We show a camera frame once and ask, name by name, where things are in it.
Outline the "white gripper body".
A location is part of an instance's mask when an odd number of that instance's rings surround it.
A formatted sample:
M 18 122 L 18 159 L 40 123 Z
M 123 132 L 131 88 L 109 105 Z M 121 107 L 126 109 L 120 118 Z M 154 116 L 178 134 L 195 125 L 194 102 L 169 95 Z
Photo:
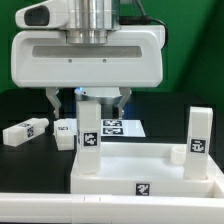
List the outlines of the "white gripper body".
M 23 31 L 13 40 L 19 87 L 156 87 L 163 79 L 161 25 L 123 26 L 102 45 L 68 44 L 63 31 Z

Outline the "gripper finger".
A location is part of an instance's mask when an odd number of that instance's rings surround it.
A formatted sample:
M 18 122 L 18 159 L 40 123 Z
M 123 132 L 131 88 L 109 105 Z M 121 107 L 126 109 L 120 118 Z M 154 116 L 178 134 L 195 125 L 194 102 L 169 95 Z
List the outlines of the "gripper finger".
M 58 119 L 60 116 L 60 107 L 61 107 L 61 102 L 57 97 L 58 93 L 59 89 L 56 87 L 48 87 L 46 89 L 46 96 L 50 101 L 51 105 L 54 107 L 54 115 L 56 119 Z
M 118 112 L 118 118 L 121 119 L 124 115 L 123 108 L 125 104 L 128 102 L 132 91 L 129 87 L 120 87 L 119 91 L 120 91 L 121 97 L 119 102 L 116 104 L 115 108 L 117 109 L 117 112 Z

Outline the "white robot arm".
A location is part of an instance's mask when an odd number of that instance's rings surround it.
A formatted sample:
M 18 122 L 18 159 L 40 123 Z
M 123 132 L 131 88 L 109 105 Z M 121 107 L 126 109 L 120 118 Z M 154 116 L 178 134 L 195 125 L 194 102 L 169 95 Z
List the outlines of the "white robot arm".
M 18 10 L 21 31 L 11 49 L 11 76 L 19 87 L 44 88 L 60 115 L 61 88 L 82 87 L 93 96 L 121 96 L 156 87 L 163 79 L 166 25 L 141 12 L 122 16 L 122 0 L 45 0 Z

